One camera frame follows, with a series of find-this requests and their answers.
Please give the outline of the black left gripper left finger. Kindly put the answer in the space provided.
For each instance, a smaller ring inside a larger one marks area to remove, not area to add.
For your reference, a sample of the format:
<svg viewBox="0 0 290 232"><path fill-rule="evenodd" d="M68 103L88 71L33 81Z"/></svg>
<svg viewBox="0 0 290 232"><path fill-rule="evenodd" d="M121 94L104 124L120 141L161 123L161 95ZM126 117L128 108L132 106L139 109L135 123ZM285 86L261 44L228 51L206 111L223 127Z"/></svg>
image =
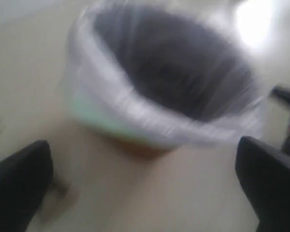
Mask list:
<svg viewBox="0 0 290 232"><path fill-rule="evenodd" d="M38 140L0 161L0 232L24 232L53 178L51 150Z"/></svg>

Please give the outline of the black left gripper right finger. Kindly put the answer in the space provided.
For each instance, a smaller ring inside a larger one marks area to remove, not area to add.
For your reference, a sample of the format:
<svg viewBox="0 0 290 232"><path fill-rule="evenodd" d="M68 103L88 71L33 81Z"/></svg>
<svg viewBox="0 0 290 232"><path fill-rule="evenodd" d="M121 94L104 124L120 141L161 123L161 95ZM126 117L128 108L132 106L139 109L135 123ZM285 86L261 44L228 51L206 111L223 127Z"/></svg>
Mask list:
<svg viewBox="0 0 290 232"><path fill-rule="evenodd" d="M259 232L290 232L290 156L255 138L240 139L235 172Z"/></svg>

